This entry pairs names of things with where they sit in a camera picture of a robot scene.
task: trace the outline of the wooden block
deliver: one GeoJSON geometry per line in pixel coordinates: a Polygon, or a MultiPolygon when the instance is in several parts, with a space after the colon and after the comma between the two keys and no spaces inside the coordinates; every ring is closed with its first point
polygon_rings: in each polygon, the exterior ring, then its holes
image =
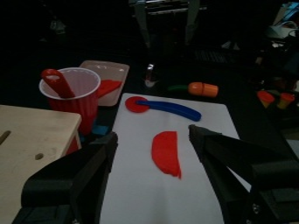
{"type": "Polygon", "coordinates": [[[0,105],[0,223],[12,223],[21,208],[25,180],[65,155],[73,139],[80,148],[80,115],[0,105]]]}

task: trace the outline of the white tray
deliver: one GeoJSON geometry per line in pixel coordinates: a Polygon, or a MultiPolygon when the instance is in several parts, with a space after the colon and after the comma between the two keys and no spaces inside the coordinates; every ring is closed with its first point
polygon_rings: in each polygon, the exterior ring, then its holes
{"type": "Polygon", "coordinates": [[[113,131],[117,149],[101,208],[100,224],[220,224],[220,204],[207,173],[188,138],[195,124],[225,136],[239,138],[229,112],[223,104],[140,95],[148,101],[179,103],[201,113],[197,122],[168,112],[126,110],[122,94],[113,131]],[[165,175],[150,158],[152,140],[165,130],[177,131],[181,179],[165,175]]]}

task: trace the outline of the red spoon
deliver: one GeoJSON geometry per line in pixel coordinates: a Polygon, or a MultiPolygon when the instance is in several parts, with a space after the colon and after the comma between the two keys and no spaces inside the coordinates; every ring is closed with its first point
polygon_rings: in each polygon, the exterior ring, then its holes
{"type": "Polygon", "coordinates": [[[41,78],[44,82],[49,85],[52,90],[57,93],[60,98],[74,97],[69,83],[66,82],[60,71],[54,69],[45,69],[41,71],[41,78]]]}

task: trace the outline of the blue plastic utensil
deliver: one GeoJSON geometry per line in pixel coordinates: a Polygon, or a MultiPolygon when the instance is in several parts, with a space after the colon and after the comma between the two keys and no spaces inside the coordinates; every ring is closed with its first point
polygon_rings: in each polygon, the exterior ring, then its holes
{"type": "Polygon", "coordinates": [[[125,100],[125,107],[136,113],[145,112],[148,109],[157,109],[179,116],[183,116],[197,122],[201,119],[201,113],[177,103],[166,101],[148,101],[144,97],[133,96],[125,100]]]}

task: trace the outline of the red plastic cup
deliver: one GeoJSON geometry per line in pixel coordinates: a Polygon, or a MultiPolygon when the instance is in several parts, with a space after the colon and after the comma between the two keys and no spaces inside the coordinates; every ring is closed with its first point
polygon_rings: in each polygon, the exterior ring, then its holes
{"type": "Polygon", "coordinates": [[[100,78],[86,68],[68,67],[58,71],[62,73],[74,97],[60,98],[44,80],[40,81],[40,91],[48,97],[53,110],[80,114],[78,133],[85,136],[92,130],[98,112],[97,89],[100,78]]]}

